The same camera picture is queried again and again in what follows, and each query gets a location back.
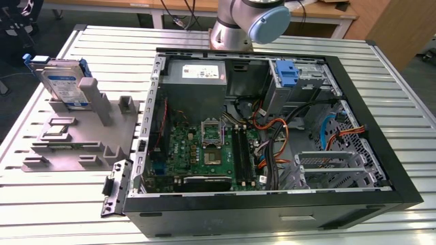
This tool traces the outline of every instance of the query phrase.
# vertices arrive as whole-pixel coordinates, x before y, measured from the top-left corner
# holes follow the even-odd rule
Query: metal bracket
[[[126,216],[123,209],[128,195],[132,164],[134,162],[127,159],[114,165],[112,174],[107,177],[103,187],[103,194],[107,197],[103,202],[102,218]]]

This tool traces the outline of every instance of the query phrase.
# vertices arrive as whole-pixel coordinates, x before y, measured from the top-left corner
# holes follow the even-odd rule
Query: slotted aluminum table
[[[208,44],[207,32],[87,26],[72,32],[58,58],[87,59],[110,99],[131,95],[144,100],[155,48],[208,48]],[[347,230],[147,238],[126,217],[100,218],[108,171],[20,170],[26,151],[51,114],[50,94],[40,85],[0,146],[0,244],[436,243],[436,120],[379,48],[364,41],[282,37],[272,44],[255,45],[255,51],[340,58],[424,203]]]

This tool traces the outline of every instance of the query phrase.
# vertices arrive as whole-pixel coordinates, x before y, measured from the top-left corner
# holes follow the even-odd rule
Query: blue cable
[[[335,115],[330,115],[324,118],[324,121],[323,121],[323,124],[322,124],[322,130],[320,130],[320,142],[322,142],[322,147],[323,147],[323,150],[326,149],[326,126],[327,126],[327,123],[328,121],[331,120],[331,118],[335,118]]]

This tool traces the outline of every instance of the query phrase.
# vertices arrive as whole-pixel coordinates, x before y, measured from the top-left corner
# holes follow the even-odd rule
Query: expansion slot
[[[243,165],[242,165],[242,153],[240,153],[240,142],[239,142],[239,129],[232,129],[232,146],[234,146],[234,163],[235,163],[235,173],[236,182],[242,183],[244,181]]]
[[[242,152],[242,166],[244,172],[246,182],[250,183],[254,180],[254,167],[251,162],[251,154],[248,147],[248,139],[247,139],[247,130],[239,131],[239,143],[240,143],[240,152]]]

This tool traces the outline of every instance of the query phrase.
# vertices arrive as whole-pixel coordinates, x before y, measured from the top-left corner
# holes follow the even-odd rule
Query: table leg
[[[7,95],[10,89],[8,87],[6,86],[6,84],[0,81],[0,94],[2,95]]]
[[[62,19],[64,16],[63,16],[63,13],[64,11],[59,11],[58,9],[52,9],[52,12],[54,12],[54,15],[55,15],[55,18],[59,20]]]
[[[163,11],[159,9],[151,10],[151,16],[152,16],[152,25],[155,29],[163,29],[164,28],[164,14]]]
[[[340,24],[336,26],[336,29],[335,29],[335,32],[334,32],[334,35],[331,38],[343,39],[352,22],[354,22],[352,19],[343,19]]]

